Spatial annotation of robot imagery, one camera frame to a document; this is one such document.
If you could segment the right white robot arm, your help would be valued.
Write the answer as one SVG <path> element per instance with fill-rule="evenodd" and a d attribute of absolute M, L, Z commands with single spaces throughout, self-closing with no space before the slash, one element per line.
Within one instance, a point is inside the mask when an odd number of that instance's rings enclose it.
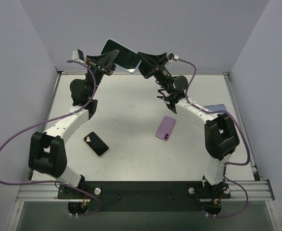
<path fill-rule="evenodd" d="M 188 97 L 191 80 L 185 76 L 173 76 L 166 68 L 169 61 L 179 58 L 172 53 L 160 55 L 138 52 L 141 59 L 139 71 L 145 79 L 154 77 L 160 86 L 158 96 L 167 108 L 198 124 L 204 130 L 205 148 L 210 155 L 203 182 L 211 186 L 224 181 L 225 166 L 235 152 L 240 140 L 232 118 L 225 112 L 212 112 Z"/>

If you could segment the lavender phone case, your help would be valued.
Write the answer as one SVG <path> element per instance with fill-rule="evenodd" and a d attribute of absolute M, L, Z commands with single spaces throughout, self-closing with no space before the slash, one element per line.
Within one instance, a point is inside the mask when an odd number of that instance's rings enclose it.
<path fill-rule="evenodd" d="M 207 105 L 207 106 L 204 106 L 205 109 L 209 110 L 209 111 L 226 111 L 227 108 L 224 104 L 215 104 L 215 105 Z"/>

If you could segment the purple phone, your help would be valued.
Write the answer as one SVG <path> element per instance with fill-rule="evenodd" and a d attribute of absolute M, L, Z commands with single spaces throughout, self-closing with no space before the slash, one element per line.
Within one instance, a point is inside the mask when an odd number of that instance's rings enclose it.
<path fill-rule="evenodd" d="M 172 130 L 176 124 L 176 119 L 169 116 L 164 116 L 162 122 L 156 132 L 156 137 L 167 141 L 170 138 Z"/>

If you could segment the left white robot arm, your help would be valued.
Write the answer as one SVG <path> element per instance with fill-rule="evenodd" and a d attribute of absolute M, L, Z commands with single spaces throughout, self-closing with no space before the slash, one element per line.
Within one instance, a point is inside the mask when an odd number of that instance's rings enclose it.
<path fill-rule="evenodd" d="M 68 166 L 65 144 L 95 114 L 98 101 L 94 95 L 102 77 L 110 76 L 115 71 L 119 53 L 119 50 L 113 50 L 98 56 L 83 57 L 82 51 L 73 51 L 71 62 L 84 66 L 88 71 L 84 79 L 74 79 L 70 83 L 72 106 L 53 127 L 35 132 L 31 137 L 29 167 L 69 185 L 68 191 L 75 198 L 85 194 L 86 186 L 81 183 L 84 177 Z"/>

